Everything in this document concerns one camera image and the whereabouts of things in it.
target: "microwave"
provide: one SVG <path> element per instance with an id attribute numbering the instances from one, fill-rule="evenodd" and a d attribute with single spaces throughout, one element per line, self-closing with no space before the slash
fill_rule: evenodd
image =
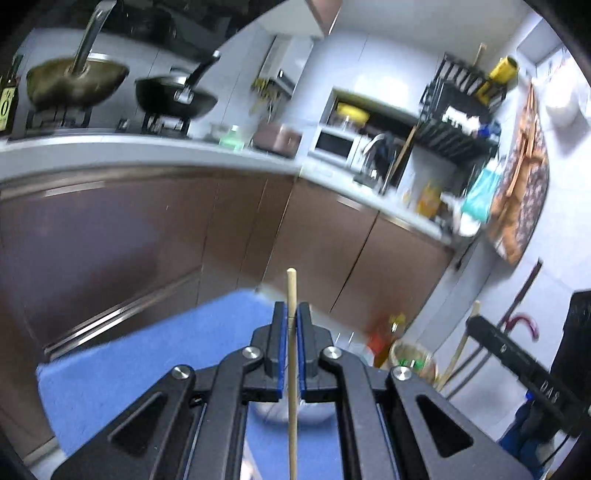
<path id="1" fill-rule="evenodd" d="M 363 149 L 371 142 L 367 135 L 328 125 L 319 125 L 309 155 L 347 170 L 360 172 L 365 161 Z"/>

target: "ceiling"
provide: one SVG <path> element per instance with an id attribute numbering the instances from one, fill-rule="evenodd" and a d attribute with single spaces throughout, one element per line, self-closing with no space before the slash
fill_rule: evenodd
<path id="1" fill-rule="evenodd" d="M 335 27 L 471 61 L 481 42 L 495 55 L 530 11 L 523 0 L 344 0 Z"/>

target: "dish rack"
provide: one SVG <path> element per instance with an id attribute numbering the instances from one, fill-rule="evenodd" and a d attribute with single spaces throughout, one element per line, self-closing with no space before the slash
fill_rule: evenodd
<path id="1" fill-rule="evenodd" d="M 486 96 L 488 104 L 485 105 L 477 94 Z M 456 164 L 468 163 L 479 155 L 494 156 L 498 142 L 472 138 L 460 127 L 441 119 L 452 106 L 468 116 L 479 116 L 481 124 L 490 123 L 492 113 L 506 95 L 506 85 L 491 80 L 478 67 L 446 53 L 421 97 L 417 140 Z"/>

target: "frying pan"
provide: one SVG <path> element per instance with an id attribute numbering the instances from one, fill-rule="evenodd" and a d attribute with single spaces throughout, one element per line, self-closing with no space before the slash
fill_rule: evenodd
<path id="1" fill-rule="evenodd" d="M 95 8 L 75 57 L 48 60 L 27 73 L 27 94 L 37 110 L 57 106 L 89 108 L 110 97 L 129 75 L 129 69 L 107 55 L 90 54 L 116 1 Z"/>
<path id="2" fill-rule="evenodd" d="M 182 76 L 165 75 L 135 81 L 135 96 L 139 106 L 151 115 L 173 116 L 183 120 L 209 113 L 216 106 L 217 97 L 197 88 L 199 80 L 214 65 L 221 54 L 215 51 L 211 58 L 201 62 L 191 73 Z"/>

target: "blue rug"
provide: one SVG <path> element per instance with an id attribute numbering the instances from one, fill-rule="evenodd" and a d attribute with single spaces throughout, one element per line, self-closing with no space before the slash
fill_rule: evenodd
<path id="1" fill-rule="evenodd" d="M 219 363 L 267 325 L 273 305 L 237 291 L 105 345 L 37 368 L 39 393 L 61 448 L 71 455 L 172 367 Z M 263 421 L 251 408 L 246 438 L 264 480 L 287 480 L 287 425 Z M 298 476 L 342 478 L 336 420 L 302 426 Z"/>

